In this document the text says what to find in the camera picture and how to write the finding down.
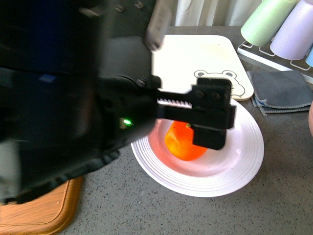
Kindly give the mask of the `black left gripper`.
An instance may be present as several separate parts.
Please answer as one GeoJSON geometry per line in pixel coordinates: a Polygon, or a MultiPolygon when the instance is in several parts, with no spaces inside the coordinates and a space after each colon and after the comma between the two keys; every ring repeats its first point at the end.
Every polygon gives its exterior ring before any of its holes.
{"type": "Polygon", "coordinates": [[[151,63],[151,52],[139,36],[105,41],[97,95],[107,149],[117,150],[148,135],[157,119],[226,131],[233,127],[236,108],[230,104],[229,80],[199,78],[185,93],[162,92],[151,63]]]}

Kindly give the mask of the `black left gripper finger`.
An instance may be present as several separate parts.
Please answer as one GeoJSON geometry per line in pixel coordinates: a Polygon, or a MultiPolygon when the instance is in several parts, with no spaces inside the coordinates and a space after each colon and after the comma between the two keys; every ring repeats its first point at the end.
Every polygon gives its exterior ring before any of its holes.
{"type": "Polygon", "coordinates": [[[201,125],[192,125],[193,145],[220,150],[225,145],[226,129],[210,129],[201,125]]]}

